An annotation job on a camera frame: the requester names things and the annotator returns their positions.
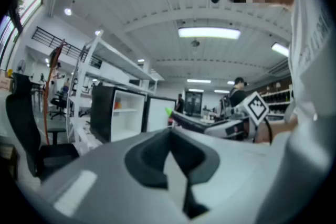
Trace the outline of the black swivel chair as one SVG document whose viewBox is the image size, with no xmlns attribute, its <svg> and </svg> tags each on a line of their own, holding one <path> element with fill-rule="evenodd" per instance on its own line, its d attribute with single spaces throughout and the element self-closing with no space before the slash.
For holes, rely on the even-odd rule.
<svg viewBox="0 0 336 224">
<path fill-rule="evenodd" d="M 49 113 L 51 120 L 53 120 L 56 116 L 66 118 L 66 114 L 64 112 L 64 109 L 66 108 L 66 101 L 65 100 L 53 98 L 51 100 L 51 104 L 56 107 L 56 111 L 51 111 Z"/>
</svg>

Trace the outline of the large black machine housing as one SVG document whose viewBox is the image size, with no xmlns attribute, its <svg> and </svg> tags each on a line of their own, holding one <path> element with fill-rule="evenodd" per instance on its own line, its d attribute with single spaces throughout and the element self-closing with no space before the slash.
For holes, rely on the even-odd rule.
<svg viewBox="0 0 336 224">
<path fill-rule="evenodd" d="M 114 110 L 116 101 L 121 102 L 122 109 Z M 92 91 L 90 131 L 100 142 L 107 143 L 164 129 L 170 125 L 165 108 L 174 110 L 175 105 L 175 99 L 96 86 Z"/>
</svg>

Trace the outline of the wall shelf with bottles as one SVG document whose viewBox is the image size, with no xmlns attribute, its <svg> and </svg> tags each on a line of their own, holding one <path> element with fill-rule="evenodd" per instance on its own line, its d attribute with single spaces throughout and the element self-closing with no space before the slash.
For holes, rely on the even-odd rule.
<svg viewBox="0 0 336 224">
<path fill-rule="evenodd" d="M 269 116 L 283 118 L 292 101 L 292 84 L 272 83 L 260 92 L 262 99 L 269 107 Z"/>
</svg>

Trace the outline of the orange metal stand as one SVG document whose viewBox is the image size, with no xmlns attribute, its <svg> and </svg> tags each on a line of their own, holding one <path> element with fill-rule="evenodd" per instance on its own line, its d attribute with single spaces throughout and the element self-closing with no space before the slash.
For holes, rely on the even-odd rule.
<svg viewBox="0 0 336 224">
<path fill-rule="evenodd" d="M 50 85 L 50 80 L 51 80 L 51 75 L 53 72 L 53 69 L 56 67 L 58 63 L 58 58 L 62 52 L 62 48 L 66 45 L 67 43 L 65 42 L 65 39 L 63 39 L 60 43 L 60 45 L 55 48 L 51 54 L 50 54 L 50 61 L 51 63 L 49 64 L 50 71 L 49 75 L 47 78 L 47 82 L 45 85 L 44 89 L 44 99 L 43 99 L 43 109 L 44 109 L 44 131 L 45 131 L 45 138 L 46 138 L 46 143 L 49 145 L 49 137 L 48 137 L 48 132 L 47 132 L 47 113 L 48 113 L 48 96 L 49 96 L 49 85 Z"/>
</svg>

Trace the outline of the black glass double door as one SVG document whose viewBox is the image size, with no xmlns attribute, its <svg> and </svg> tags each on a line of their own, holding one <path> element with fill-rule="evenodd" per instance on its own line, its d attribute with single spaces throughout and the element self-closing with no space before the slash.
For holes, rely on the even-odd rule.
<svg viewBox="0 0 336 224">
<path fill-rule="evenodd" d="M 201 116 L 202 92 L 187 91 L 185 94 L 185 113 L 188 116 Z"/>
</svg>

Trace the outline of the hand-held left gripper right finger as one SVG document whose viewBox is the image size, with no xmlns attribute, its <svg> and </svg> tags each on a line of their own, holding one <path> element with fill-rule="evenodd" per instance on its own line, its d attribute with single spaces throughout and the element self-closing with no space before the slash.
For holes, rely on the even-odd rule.
<svg viewBox="0 0 336 224">
<path fill-rule="evenodd" d="M 173 138 L 194 143 L 205 160 L 197 165 L 203 174 L 215 168 L 208 181 L 186 187 L 202 213 L 189 218 L 171 213 L 170 224 L 285 224 L 289 211 L 280 168 L 288 133 L 271 145 L 224 140 L 184 129 L 172 129 Z"/>
</svg>

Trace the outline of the white metal shelf rack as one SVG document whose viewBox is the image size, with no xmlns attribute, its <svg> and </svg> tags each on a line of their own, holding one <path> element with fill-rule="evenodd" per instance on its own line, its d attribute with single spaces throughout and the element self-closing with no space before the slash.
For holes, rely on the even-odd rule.
<svg viewBox="0 0 336 224">
<path fill-rule="evenodd" d="M 100 36 L 85 44 L 82 52 L 85 50 L 88 50 L 86 60 L 81 62 L 77 59 L 71 74 L 66 106 L 66 128 L 70 142 L 76 146 L 94 148 L 102 144 L 90 131 L 90 109 L 94 87 L 117 87 L 154 96 L 158 79 Z M 100 69 L 89 65 L 93 55 L 102 60 Z"/>
</svg>

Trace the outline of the black balcony railing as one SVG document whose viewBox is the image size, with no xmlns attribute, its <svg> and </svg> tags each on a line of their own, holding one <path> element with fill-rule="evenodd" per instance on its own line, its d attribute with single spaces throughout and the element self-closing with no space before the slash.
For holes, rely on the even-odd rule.
<svg viewBox="0 0 336 224">
<path fill-rule="evenodd" d="M 51 48 L 52 50 L 56 49 L 59 47 L 62 43 L 62 40 L 58 38 L 57 36 L 51 34 L 50 32 L 40 28 L 36 27 L 36 30 L 34 31 L 32 35 L 32 40 L 35 40 L 48 48 Z M 79 59 L 81 62 L 84 62 L 87 58 L 88 50 L 85 50 L 82 52 L 81 49 L 69 44 L 65 43 L 62 47 L 62 54 L 69 56 L 74 59 Z M 102 60 L 96 56 L 92 56 L 89 62 L 89 65 L 96 69 L 100 69 L 102 64 Z"/>
</svg>

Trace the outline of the person's right forearm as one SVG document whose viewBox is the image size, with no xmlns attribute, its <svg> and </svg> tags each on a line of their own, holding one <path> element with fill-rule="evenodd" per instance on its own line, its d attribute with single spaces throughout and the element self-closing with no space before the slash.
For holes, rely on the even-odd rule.
<svg viewBox="0 0 336 224">
<path fill-rule="evenodd" d="M 272 123 L 262 123 L 257 130 L 255 143 L 271 143 L 276 135 L 282 132 L 291 132 L 298 125 L 296 114 L 292 114 L 289 121 L 275 121 Z"/>
</svg>

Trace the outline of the person's white printed shirt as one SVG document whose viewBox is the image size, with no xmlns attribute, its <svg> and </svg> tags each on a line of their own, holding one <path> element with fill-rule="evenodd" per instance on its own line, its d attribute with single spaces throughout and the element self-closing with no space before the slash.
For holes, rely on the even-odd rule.
<svg viewBox="0 0 336 224">
<path fill-rule="evenodd" d="M 257 224 L 327 224 L 336 170 L 336 23 L 325 0 L 293 0 L 289 69 L 298 125 Z"/>
</svg>

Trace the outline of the cardboard box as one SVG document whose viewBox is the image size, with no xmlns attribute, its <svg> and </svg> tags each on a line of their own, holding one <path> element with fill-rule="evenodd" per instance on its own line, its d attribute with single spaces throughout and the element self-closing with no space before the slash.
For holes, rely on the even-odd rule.
<svg viewBox="0 0 336 224">
<path fill-rule="evenodd" d="M 0 89 L 11 92 L 13 89 L 13 80 L 8 76 L 8 72 L 0 69 Z"/>
</svg>

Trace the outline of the black mesh office chair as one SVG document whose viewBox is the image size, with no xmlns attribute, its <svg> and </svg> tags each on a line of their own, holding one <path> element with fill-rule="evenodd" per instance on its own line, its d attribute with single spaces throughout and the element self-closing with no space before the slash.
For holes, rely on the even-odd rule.
<svg viewBox="0 0 336 224">
<path fill-rule="evenodd" d="M 44 181 L 51 174 L 79 157 L 73 144 L 58 144 L 58 133 L 65 128 L 49 128 L 53 143 L 42 145 L 36 125 L 31 98 L 32 83 L 28 76 L 13 73 L 13 90 L 6 98 L 6 113 L 10 125 L 26 153 L 27 165 L 33 177 Z"/>
</svg>

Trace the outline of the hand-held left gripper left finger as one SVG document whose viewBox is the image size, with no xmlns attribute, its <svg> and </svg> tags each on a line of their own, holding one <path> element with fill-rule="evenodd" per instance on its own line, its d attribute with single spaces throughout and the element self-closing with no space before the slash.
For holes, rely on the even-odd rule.
<svg viewBox="0 0 336 224">
<path fill-rule="evenodd" d="M 164 189 L 139 184 L 125 155 L 154 132 L 103 144 L 49 176 L 40 197 L 57 212 L 84 224 L 184 224 L 184 214 Z"/>
</svg>

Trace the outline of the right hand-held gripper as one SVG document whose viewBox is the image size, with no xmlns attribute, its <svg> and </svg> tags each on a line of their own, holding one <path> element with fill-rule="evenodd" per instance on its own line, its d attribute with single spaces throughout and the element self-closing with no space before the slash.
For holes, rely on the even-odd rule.
<svg viewBox="0 0 336 224">
<path fill-rule="evenodd" d="M 270 131 L 267 120 L 269 107 L 258 92 L 253 92 L 241 103 L 225 108 L 227 121 L 210 125 L 204 134 L 217 138 L 232 138 L 244 133 L 247 139 L 255 139 L 259 126 L 265 125 Z"/>
</svg>

